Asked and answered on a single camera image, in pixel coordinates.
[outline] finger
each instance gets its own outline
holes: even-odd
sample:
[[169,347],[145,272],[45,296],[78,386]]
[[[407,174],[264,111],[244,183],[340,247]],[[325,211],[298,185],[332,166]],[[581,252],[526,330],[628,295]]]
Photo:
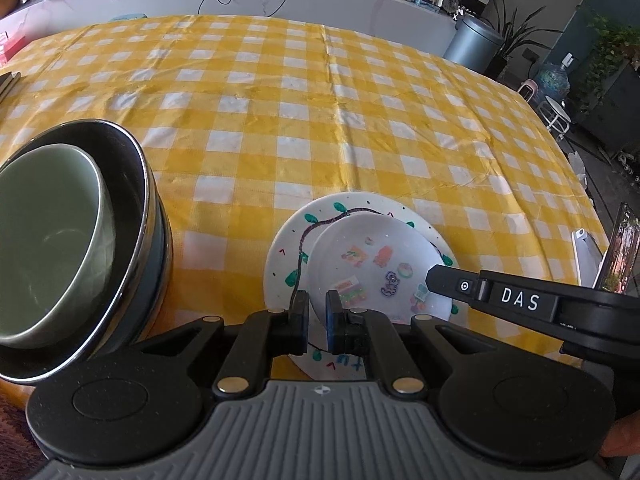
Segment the finger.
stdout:
[[616,421],[602,444],[602,456],[631,456],[640,453],[640,412]]

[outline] tablecloth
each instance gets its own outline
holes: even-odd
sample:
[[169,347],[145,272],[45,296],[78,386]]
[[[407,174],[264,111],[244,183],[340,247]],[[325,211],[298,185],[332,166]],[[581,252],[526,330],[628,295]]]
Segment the tablecloth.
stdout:
[[[262,309],[274,235],[305,203],[367,190],[413,208],[464,269],[575,283],[571,232],[606,237],[556,142],[513,91],[348,30],[250,16],[116,22],[34,41],[8,66],[0,158],[68,120],[131,131],[174,233],[152,333]],[[559,342],[471,312],[473,330],[558,357]],[[287,358],[278,377],[299,377]],[[25,390],[3,385],[18,402]]]

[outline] silver trash can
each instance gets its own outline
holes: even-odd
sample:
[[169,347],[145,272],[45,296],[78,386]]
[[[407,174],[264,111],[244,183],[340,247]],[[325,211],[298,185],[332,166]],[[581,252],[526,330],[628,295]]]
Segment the silver trash can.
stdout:
[[504,43],[504,38],[486,23],[469,15],[457,20],[456,30],[442,57],[474,72],[484,73]]

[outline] white marble counter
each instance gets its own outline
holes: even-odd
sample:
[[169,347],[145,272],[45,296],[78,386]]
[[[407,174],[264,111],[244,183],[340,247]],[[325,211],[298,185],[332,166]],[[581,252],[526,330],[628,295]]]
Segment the white marble counter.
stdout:
[[[36,1],[0,20],[9,34],[20,28],[29,40],[70,28],[143,13],[149,17],[196,14],[202,0],[45,0]],[[267,16],[283,0],[206,0],[203,14]],[[276,17],[364,32],[441,56],[455,33],[442,14],[400,0],[287,0]]]

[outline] metal screw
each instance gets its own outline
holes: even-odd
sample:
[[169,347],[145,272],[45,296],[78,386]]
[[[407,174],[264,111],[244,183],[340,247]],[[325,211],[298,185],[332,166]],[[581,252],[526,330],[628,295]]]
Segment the metal screw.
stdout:
[[416,394],[424,388],[424,383],[414,377],[400,377],[394,381],[393,388],[399,394]]
[[239,394],[249,387],[249,381],[244,377],[225,377],[218,381],[217,386],[224,394]]

